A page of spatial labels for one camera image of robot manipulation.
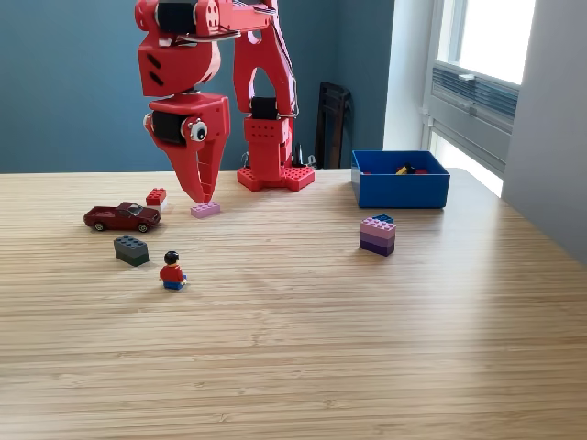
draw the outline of chair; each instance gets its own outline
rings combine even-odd
[[[318,118],[316,123],[316,167],[340,168],[342,156],[342,139],[345,121],[350,122],[346,116],[352,113],[352,103],[349,90],[330,82],[320,83],[320,101],[318,103]],[[330,150],[327,151],[326,131],[327,117],[333,121],[333,134]]]

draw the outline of toy car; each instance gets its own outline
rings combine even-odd
[[[83,222],[95,229],[138,230],[148,232],[161,220],[161,214],[156,209],[143,208],[136,203],[121,203],[117,208],[95,206],[83,216]]]

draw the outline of blue storage bin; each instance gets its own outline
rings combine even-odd
[[[428,174],[396,175],[406,162]],[[447,205],[450,174],[430,151],[353,151],[351,173],[360,208],[444,208]]]

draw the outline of red shirt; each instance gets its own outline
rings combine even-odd
[[[165,266],[163,269],[161,269],[161,272],[159,272],[159,278],[161,278],[164,281],[182,282],[182,268],[180,268],[179,266]]]

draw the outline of minifigure hair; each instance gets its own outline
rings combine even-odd
[[[180,254],[178,254],[174,250],[170,250],[168,253],[165,254],[165,264],[175,264],[177,263],[178,259],[180,259]]]

